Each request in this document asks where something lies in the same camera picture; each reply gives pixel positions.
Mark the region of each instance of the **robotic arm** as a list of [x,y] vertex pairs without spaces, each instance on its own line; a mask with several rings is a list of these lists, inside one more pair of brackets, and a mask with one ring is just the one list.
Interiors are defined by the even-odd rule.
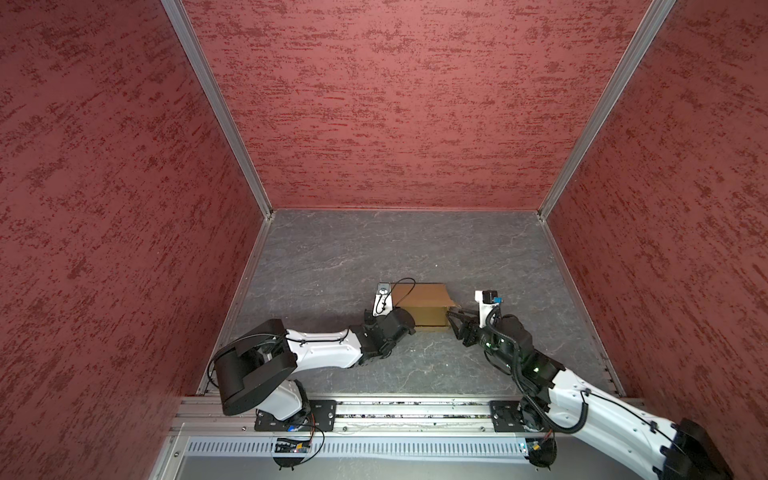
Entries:
[[[211,360],[225,415],[254,407],[287,425],[303,425],[311,413],[293,372],[327,366],[354,368],[384,359],[398,341],[415,332],[413,317],[392,306],[389,284],[380,283],[363,324],[338,333],[301,333],[271,319],[225,346]],[[514,315],[502,315],[494,290],[475,292],[479,311],[452,307],[446,313],[457,339],[480,344],[485,358],[511,377],[523,398],[502,412],[505,424],[531,432],[573,435],[647,480],[727,480],[733,473],[706,431],[637,409],[584,381],[533,347],[531,334]],[[549,466],[554,436],[536,445],[531,463]]]

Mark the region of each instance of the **red textured wall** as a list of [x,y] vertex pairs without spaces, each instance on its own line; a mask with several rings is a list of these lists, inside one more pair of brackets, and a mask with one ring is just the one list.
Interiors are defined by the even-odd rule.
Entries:
[[275,207],[535,210],[648,0],[188,0]]
[[260,214],[156,0],[0,7],[0,478],[144,480]]
[[550,223],[633,396],[768,461],[768,3],[678,0]]

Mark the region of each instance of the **gray marble floor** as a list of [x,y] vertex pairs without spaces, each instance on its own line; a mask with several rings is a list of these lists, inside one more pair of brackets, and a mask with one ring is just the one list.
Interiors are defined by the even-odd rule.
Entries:
[[[332,332],[362,322],[379,281],[445,283],[474,308],[476,289],[497,290],[542,352],[608,389],[544,233],[530,213],[280,210],[232,339],[270,318]],[[352,369],[296,374],[308,392],[511,395],[509,377],[479,346],[451,333],[416,333],[392,355]]]

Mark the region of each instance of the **cardboard box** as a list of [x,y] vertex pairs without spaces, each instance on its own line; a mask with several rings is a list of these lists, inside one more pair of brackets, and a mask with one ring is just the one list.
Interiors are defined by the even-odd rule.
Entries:
[[445,318],[450,306],[456,306],[444,283],[399,283],[392,289],[392,304],[413,316],[417,332],[449,332]]

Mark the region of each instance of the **black mounting plate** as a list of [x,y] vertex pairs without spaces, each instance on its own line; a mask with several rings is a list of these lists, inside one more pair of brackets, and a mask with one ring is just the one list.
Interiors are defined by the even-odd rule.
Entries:
[[[315,416],[315,424],[325,433],[333,431],[333,423],[336,421],[336,400],[310,400],[312,415]],[[275,419],[272,414],[256,411],[256,423],[253,430],[256,432],[287,432],[293,425]],[[294,432],[308,432],[310,427],[305,425]]]
[[491,400],[488,403],[494,432],[526,432],[518,412],[519,403],[517,400]]

